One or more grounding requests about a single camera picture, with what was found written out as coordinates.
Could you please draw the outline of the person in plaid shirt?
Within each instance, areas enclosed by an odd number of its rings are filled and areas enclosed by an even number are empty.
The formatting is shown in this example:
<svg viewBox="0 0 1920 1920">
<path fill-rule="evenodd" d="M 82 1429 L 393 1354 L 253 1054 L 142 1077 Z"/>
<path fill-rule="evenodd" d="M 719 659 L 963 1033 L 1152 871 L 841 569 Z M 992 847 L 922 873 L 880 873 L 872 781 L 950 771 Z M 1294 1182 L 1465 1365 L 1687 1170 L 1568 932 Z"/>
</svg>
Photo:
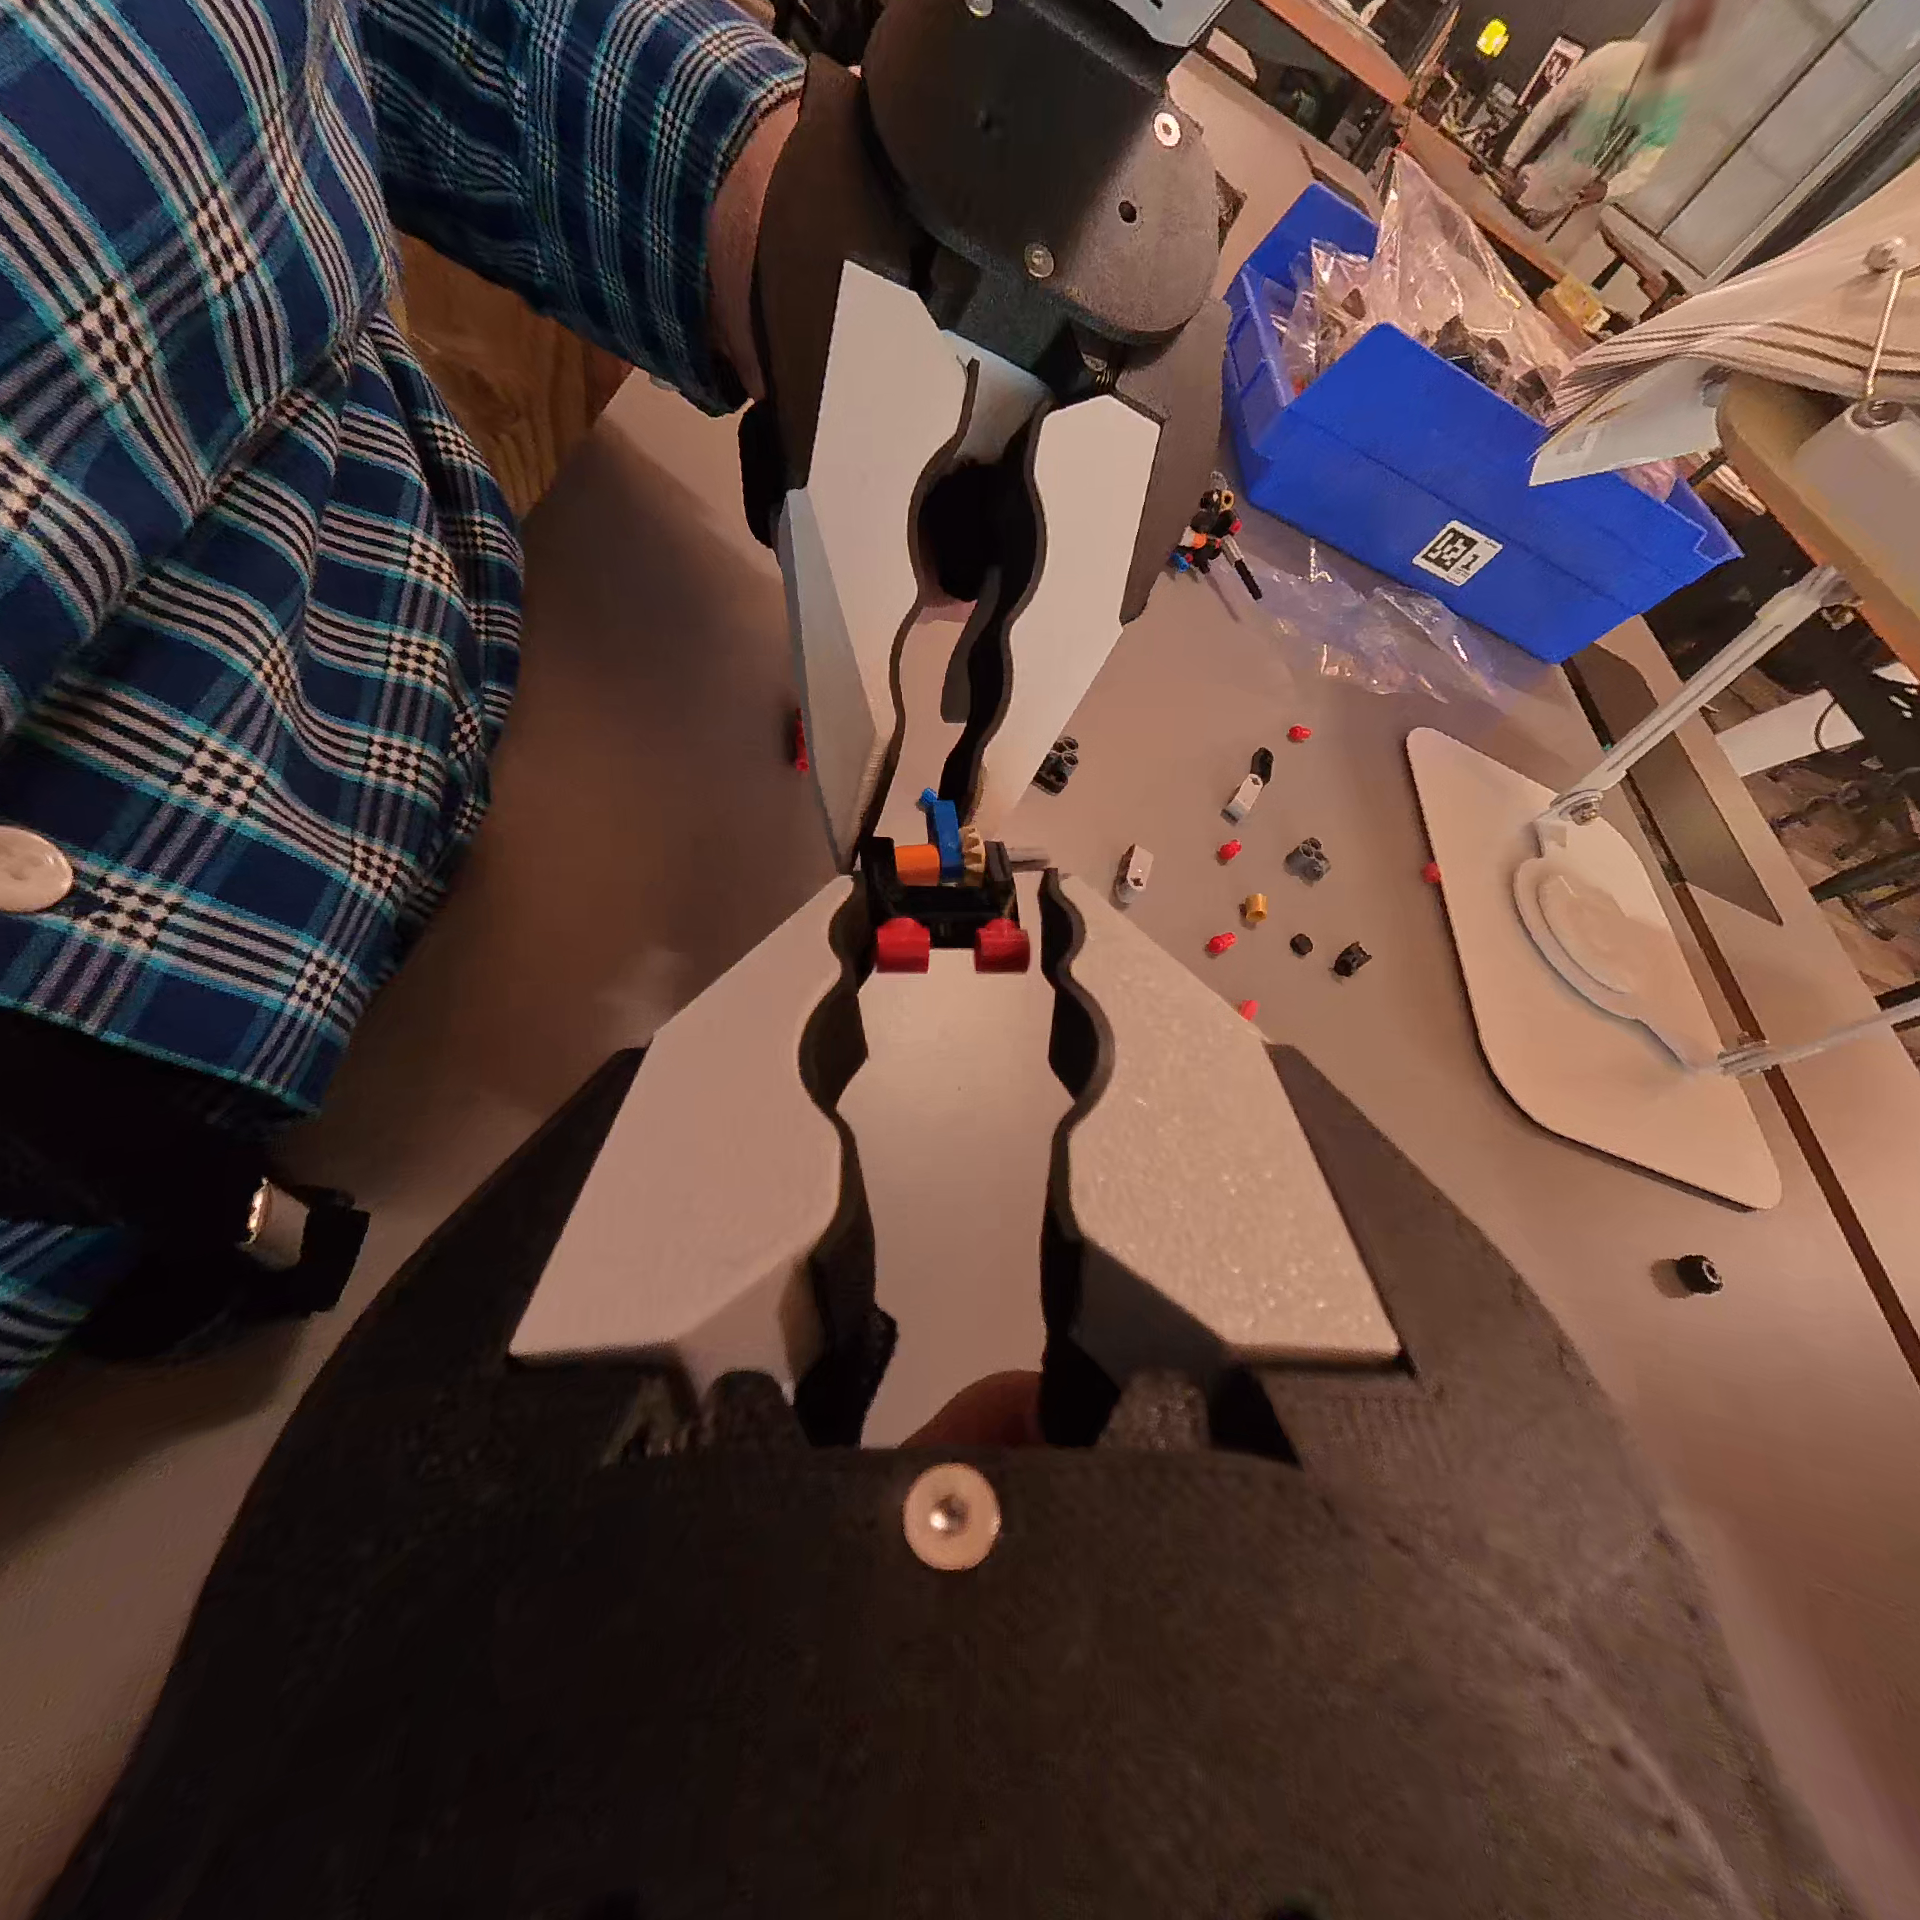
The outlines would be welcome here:
<svg viewBox="0 0 1920 1920">
<path fill-rule="evenodd" d="M 253 1144 L 437 909 L 516 681 L 349 7 L 9 7 L 0 237 L 9 1016 Z"/>
</svg>

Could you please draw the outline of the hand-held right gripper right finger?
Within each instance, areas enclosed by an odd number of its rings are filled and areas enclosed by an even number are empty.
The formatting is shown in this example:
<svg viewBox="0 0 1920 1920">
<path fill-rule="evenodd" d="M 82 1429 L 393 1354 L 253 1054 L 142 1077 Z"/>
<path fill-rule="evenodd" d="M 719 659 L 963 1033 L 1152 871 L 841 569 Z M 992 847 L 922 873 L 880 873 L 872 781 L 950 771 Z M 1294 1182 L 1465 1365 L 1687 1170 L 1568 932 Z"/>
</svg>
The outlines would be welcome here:
<svg viewBox="0 0 1920 1920">
<path fill-rule="evenodd" d="M 1395 1365 L 1401 1339 L 1246 1016 L 1042 871 L 1042 1339 L 1097 1372 Z"/>
</svg>

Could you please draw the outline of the blue plastic bin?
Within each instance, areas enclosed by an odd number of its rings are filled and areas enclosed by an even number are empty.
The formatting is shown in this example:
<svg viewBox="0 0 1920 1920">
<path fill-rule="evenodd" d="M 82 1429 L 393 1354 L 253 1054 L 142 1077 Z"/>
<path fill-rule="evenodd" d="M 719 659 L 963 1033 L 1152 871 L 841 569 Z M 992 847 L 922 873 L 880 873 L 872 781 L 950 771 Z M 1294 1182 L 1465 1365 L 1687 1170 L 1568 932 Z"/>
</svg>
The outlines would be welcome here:
<svg viewBox="0 0 1920 1920">
<path fill-rule="evenodd" d="M 1385 318 L 1294 393 L 1286 313 L 1312 237 L 1372 253 L 1377 223 L 1307 180 L 1230 284 L 1230 432 L 1259 507 L 1434 591 L 1544 661 L 1738 563 L 1687 478 L 1668 493 L 1625 473 L 1534 488 L 1546 432 Z"/>
</svg>

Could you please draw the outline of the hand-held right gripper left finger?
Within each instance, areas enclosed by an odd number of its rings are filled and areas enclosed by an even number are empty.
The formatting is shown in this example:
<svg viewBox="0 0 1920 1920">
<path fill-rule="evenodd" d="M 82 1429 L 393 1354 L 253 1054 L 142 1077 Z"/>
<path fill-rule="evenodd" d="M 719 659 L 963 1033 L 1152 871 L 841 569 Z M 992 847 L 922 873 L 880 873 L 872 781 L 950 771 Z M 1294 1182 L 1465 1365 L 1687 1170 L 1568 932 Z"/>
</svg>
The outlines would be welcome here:
<svg viewBox="0 0 1920 1920">
<path fill-rule="evenodd" d="M 683 1390 L 800 1390 L 835 1349 L 835 1272 L 872 1300 L 872 1196 L 845 1077 L 865 1033 L 865 890 L 835 873 L 637 1057 L 562 1243 L 514 1326 L 516 1365 L 641 1354 Z"/>
</svg>

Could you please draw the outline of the small black lego assembly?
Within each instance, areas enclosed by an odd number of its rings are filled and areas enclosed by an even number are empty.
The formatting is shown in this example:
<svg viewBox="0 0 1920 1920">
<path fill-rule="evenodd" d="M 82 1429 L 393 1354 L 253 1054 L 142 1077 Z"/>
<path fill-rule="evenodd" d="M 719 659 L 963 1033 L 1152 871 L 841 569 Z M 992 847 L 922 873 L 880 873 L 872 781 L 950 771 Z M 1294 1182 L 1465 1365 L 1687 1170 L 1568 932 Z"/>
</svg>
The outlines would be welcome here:
<svg viewBox="0 0 1920 1920">
<path fill-rule="evenodd" d="M 963 828 L 963 884 L 902 890 L 894 847 L 894 832 L 872 832 L 851 856 L 873 970 L 930 970 L 937 951 L 963 951 L 992 977 L 1032 970 L 1034 939 L 1015 908 L 1032 856 Z"/>
</svg>

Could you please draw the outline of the large black lego chassis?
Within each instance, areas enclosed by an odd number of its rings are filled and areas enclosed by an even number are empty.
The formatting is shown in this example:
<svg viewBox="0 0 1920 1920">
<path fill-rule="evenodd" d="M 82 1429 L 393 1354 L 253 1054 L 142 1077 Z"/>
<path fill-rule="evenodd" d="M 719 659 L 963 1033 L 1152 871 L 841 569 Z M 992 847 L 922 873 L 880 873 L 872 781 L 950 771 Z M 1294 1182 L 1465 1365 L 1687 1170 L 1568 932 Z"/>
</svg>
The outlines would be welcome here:
<svg viewBox="0 0 1920 1920">
<path fill-rule="evenodd" d="M 1217 464 L 1210 464 L 1181 539 L 1167 547 L 1167 569 L 1173 579 L 1231 569 L 1231 581 L 1262 603 L 1262 581 L 1259 581 L 1259 569 L 1244 551 L 1244 493 L 1231 493 L 1231 478 Z"/>
</svg>

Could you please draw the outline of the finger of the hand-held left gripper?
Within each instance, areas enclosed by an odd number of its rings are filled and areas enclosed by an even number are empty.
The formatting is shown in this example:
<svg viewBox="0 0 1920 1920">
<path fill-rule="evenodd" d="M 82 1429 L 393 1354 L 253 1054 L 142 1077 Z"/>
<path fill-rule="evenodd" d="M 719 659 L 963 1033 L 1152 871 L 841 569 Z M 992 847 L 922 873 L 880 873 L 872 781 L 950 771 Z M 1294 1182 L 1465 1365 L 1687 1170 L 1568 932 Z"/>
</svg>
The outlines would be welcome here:
<svg viewBox="0 0 1920 1920">
<path fill-rule="evenodd" d="M 963 455 L 999 455 L 1015 520 L 944 672 L 944 798 L 1007 814 L 1119 652 L 1158 424 L 1119 393 L 1042 408 L 1034 373 L 950 353 L 975 361 Z"/>
<path fill-rule="evenodd" d="M 897 635 L 930 603 L 922 488 L 956 445 L 972 373 L 916 284 L 841 269 L 800 488 L 778 493 L 796 707 L 835 871 L 851 871 L 897 754 Z"/>
</svg>

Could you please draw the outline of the lego instruction booklet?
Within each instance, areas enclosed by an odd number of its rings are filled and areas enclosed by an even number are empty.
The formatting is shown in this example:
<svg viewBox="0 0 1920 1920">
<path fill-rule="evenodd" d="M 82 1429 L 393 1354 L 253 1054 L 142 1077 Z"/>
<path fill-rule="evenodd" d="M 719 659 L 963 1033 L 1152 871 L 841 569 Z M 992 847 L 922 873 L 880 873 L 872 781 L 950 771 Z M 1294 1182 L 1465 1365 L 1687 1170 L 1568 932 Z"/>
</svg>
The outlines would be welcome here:
<svg viewBox="0 0 1920 1920">
<path fill-rule="evenodd" d="M 1842 398 L 1920 398 L 1920 165 L 1625 334 L 1593 339 L 1546 408 L 1529 478 L 1623 473 L 1716 445 L 1721 381 L 1782 381 Z"/>
</svg>

